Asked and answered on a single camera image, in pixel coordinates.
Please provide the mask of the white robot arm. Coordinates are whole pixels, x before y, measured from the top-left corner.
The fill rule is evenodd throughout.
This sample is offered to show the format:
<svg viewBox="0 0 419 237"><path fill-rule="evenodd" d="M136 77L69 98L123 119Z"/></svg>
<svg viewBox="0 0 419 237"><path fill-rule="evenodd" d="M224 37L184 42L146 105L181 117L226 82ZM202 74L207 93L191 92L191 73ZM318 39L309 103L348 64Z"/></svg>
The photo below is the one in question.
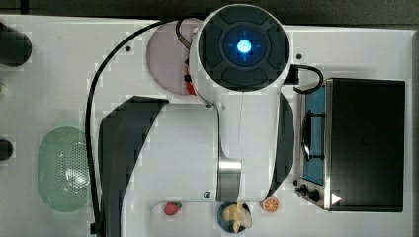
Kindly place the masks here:
<svg viewBox="0 0 419 237"><path fill-rule="evenodd" d="M101 122L105 237L152 237L161 202L262 201L290 172L290 45L280 21L247 4L212 12L189 68L190 104L134 96Z"/></svg>

